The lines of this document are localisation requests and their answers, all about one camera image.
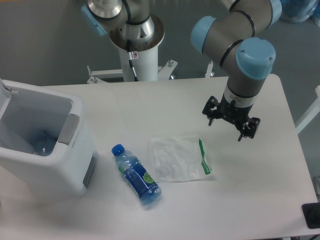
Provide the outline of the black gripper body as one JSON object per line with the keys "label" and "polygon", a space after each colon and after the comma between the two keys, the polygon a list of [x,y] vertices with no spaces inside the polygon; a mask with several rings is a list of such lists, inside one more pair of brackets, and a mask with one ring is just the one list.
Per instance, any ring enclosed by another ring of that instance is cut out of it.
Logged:
{"label": "black gripper body", "polygon": [[236,107],[234,104],[235,101],[229,103],[226,98],[223,96],[221,102],[217,107],[217,119],[223,119],[233,125],[238,130],[243,130],[243,127],[248,122],[249,112],[253,105],[248,107]]}

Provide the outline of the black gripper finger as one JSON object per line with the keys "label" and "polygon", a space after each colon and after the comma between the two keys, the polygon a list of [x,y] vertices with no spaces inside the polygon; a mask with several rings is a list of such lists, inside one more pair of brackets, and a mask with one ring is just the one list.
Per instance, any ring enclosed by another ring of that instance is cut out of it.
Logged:
{"label": "black gripper finger", "polygon": [[260,122],[261,119],[258,117],[249,117],[248,120],[243,123],[242,127],[240,128],[240,136],[237,141],[240,142],[242,138],[253,139],[259,128]]}
{"label": "black gripper finger", "polygon": [[202,114],[206,115],[209,120],[209,126],[212,125],[215,119],[220,119],[220,103],[214,96],[208,99],[202,110]]}

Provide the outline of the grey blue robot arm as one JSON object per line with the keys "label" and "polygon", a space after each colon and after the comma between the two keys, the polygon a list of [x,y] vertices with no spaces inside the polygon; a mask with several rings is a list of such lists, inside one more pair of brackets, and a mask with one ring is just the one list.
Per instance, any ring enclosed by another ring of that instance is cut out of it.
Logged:
{"label": "grey blue robot arm", "polygon": [[[240,138],[252,139],[261,120],[249,112],[276,58],[273,45],[257,34],[280,18],[282,5],[278,0],[232,0],[227,7],[226,18],[204,16],[191,31],[192,45],[228,73],[222,99],[211,96],[202,113],[210,122],[223,119],[234,125]],[[157,50],[165,29],[148,0],[88,0],[81,13],[97,35],[109,35],[118,48],[125,81],[158,79],[158,59],[146,53]]]}

